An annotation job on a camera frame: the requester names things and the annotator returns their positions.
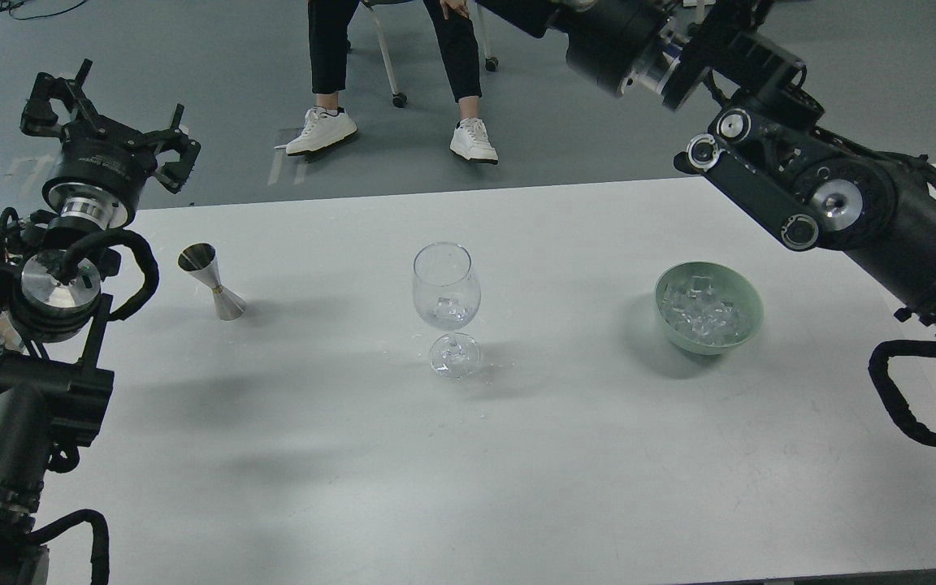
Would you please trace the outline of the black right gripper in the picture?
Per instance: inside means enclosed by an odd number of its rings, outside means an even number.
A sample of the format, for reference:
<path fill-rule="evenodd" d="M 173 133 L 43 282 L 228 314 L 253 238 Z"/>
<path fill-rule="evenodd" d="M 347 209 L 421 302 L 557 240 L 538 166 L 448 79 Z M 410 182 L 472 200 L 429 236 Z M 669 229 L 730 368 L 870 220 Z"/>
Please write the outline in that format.
<path fill-rule="evenodd" d="M 687 100 L 687 38 L 675 23 L 678 1 L 483 1 L 505 22 L 541 38 L 565 34 L 565 62 L 579 76 L 616 98 L 646 88 L 664 100 Z"/>

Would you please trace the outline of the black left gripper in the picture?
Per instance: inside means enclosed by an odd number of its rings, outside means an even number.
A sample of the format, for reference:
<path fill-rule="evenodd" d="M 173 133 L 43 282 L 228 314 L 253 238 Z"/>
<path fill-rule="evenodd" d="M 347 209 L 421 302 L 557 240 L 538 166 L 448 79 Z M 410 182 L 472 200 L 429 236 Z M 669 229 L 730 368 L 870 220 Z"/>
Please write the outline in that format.
<path fill-rule="evenodd" d="M 83 92 L 93 60 L 83 59 L 73 78 L 42 71 L 25 102 L 19 130 L 25 136 L 57 138 L 60 151 L 41 195 L 52 211 L 85 215 L 100 228 L 127 227 L 135 219 L 145 183 L 153 178 L 179 193 L 192 175 L 201 144 L 182 128 L 184 105 L 175 105 L 167 128 L 105 141 L 106 119 Z"/>

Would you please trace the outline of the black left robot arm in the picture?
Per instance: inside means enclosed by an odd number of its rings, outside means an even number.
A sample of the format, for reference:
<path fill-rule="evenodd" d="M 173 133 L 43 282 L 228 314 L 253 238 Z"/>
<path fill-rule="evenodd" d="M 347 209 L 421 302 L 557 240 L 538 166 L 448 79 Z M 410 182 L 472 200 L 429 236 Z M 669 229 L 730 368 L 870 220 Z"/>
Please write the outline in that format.
<path fill-rule="evenodd" d="M 79 509 L 36 526 L 45 476 L 70 473 L 101 430 L 115 375 L 99 356 L 108 323 L 156 292 L 151 245 L 130 226 L 145 183 L 178 193 L 201 146 L 180 122 L 142 132 L 100 114 L 72 78 L 37 75 L 21 115 L 26 136 L 55 138 L 47 206 L 0 215 L 0 584 L 45 584 L 49 543 L 82 523 L 92 533 L 90 582 L 111 573 L 101 512 Z"/>

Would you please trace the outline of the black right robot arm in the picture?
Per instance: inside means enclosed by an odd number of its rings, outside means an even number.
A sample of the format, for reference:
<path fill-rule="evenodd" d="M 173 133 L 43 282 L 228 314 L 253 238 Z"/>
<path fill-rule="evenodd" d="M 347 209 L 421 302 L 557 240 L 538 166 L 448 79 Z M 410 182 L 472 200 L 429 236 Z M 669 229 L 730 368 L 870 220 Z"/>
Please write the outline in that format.
<path fill-rule="evenodd" d="M 936 167 L 868 149 L 817 125 L 805 63 L 766 40 L 769 1 L 717 1 L 681 36 L 675 1 L 484 1 L 532 37 L 561 31 L 567 63 L 621 96 L 643 83 L 677 110 L 699 85 L 720 110 L 674 159 L 716 186 L 792 251 L 839 249 L 900 300 L 899 321 L 936 328 Z M 936 340 L 889 340 L 869 374 L 892 422 L 936 448 L 888 373 L 894 357 L 936 358 Z"/>

